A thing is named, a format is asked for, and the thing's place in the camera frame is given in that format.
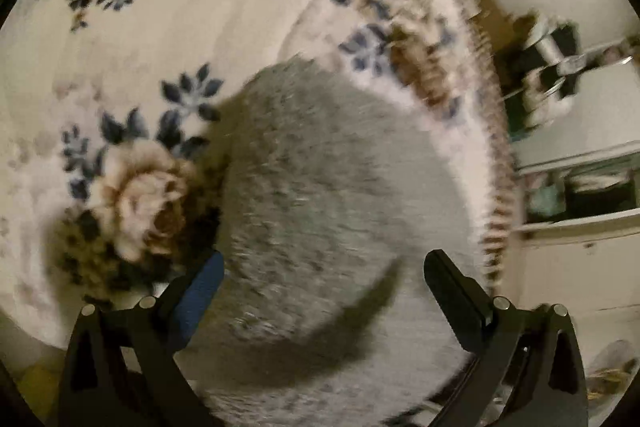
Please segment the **white shelf unit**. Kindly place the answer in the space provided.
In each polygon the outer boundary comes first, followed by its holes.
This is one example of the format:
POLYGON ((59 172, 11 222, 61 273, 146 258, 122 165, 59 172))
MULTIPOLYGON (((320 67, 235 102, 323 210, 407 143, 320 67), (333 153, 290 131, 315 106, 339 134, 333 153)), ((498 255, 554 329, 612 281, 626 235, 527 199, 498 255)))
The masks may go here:
POLYGON ((530 13, 496 64, 516 197, 500 289, 567 306, 600 418, 639 370, 639 41, 584 48, 530 13))

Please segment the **grey fluffy fleece pants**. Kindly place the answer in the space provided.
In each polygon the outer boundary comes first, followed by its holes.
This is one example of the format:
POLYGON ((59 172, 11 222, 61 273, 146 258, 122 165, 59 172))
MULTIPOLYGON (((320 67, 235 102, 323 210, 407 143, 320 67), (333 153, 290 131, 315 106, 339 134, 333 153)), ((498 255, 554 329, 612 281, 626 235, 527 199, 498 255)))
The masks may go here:
POLYGON ((179 363, 228 426, 379 426, 465 355, 423 278, 434 249, 475 274, 462 195, 427 133, 311 61, 232 104, 224 281, 179 363))

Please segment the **floral cream bed blanket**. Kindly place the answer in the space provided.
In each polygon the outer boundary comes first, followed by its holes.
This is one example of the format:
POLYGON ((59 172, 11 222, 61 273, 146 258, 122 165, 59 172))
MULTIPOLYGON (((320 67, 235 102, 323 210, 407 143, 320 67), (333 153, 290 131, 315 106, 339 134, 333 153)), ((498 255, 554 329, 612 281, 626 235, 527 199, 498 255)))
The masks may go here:
POLYGON ((218 247, 232 104, 300 58, 425 131, 494 288, 512 162, 475 0, 17 0, 1 28, 1 306, 46 345, 218 247))

